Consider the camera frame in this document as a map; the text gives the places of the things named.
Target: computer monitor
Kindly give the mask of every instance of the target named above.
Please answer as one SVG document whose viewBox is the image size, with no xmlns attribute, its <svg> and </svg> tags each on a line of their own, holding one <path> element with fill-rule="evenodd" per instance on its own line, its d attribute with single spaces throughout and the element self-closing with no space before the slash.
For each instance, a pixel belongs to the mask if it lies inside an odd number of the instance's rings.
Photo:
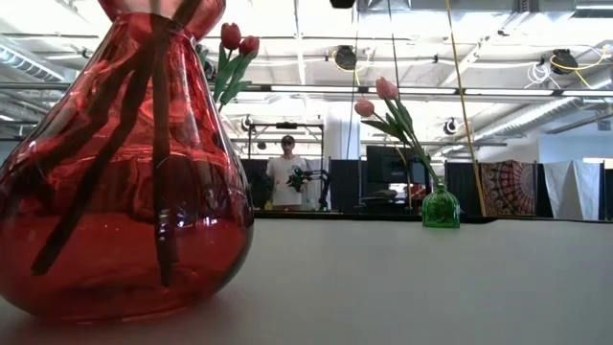
<svg viewBox="0 0 613 345">
<path fill-rule="evenodd" d="M 398 148 L 409 163 L 411 183 L 427 184 L 426 168 L 412 149 Z M 367 146 L 369 183 L 406 183 L 402 159 L 392 147 Z"/>
</svg>

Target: desk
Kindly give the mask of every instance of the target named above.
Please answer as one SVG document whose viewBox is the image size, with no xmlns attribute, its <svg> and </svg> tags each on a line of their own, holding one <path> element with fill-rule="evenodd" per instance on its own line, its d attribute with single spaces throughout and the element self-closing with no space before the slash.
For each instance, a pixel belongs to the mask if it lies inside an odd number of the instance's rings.
<svg viewBox="0 0 613 345">
<path fill-rule="evenodd" d="M 258 219 L 237 278 L 191 310 L 52 326 L 0 302 L 2 345 L 610 344 L 613 225 Z"/>
</svg>

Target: red tulip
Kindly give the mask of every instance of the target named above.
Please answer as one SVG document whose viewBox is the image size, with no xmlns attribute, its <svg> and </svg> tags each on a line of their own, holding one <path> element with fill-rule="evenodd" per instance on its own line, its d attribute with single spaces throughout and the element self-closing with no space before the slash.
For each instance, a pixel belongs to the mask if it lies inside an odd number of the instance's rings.
<svg viewBox="0 0 613 345">
<path fill-rule="evenodd" d="M 244 56 L 248 56 L 249 54 L 254 52 L 257 56 L 258 52 L 260 51 L 260 39 L 251 35 L 247 36 L 240 43 L 240 47 L 238 48 L 238 50 Z"/>
<path fill-rule="evenodd" d="M 363 118 L 371 117 L 375 113 L 375 105 L 371 101 L 365 99 L 357 101 L 353 108 L 355 112 Z"/>
<path fill-rule="evenodd" d="M 224 23 L 221 26 L 221 44 L 229 50 L 236 50 L 240 46 L 240 29 L 235 23 Z"/>
<path fill-rule="evenodd" d="M 381 77 L 376 80 L 376 94 L 381 100 L 392 100 L 398 97 L 398 89 L 392 83 Z"/>
</svg>

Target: green glass bottle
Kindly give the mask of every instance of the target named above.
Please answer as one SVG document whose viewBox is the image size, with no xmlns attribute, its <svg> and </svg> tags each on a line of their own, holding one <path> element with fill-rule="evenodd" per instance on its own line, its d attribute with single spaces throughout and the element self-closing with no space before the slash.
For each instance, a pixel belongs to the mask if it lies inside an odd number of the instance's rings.
<svg viewBox="0 0 613 345">
<path fill-rule="evenodd" d="M 421 209 L 423 226 L 434 228 L 459 228 L 460 203 L 458 198 L 439 183 L 437 190 L 423 200 Z"/>
</svg>

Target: pink tulip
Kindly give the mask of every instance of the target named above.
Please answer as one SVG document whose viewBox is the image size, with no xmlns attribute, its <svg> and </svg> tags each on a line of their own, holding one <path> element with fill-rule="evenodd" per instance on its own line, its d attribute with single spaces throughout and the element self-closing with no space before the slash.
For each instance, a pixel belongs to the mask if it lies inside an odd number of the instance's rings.
<svg viewBox="0 0 613 345">
<path fill-rule="evenodd" d="M 381 77 L 376 80 L 376 94 L 381 100 L 392 100 L 398 97 L 398 89 L 392 83 Z"/>
<path fill-rule="evenodd" d="M 375 113 L 375 105 L 371 101 L 365 99 L 357 101 L 353 108 L 355 112 L 363 118 L 371 117 L 373 113 Z"/>
<path fill-rule="evenodd" d="M 221 26 L 221 44 L 228 50 L 236 50 L 240 45 L 240 29 L 235 23 Z"/>
</svg>

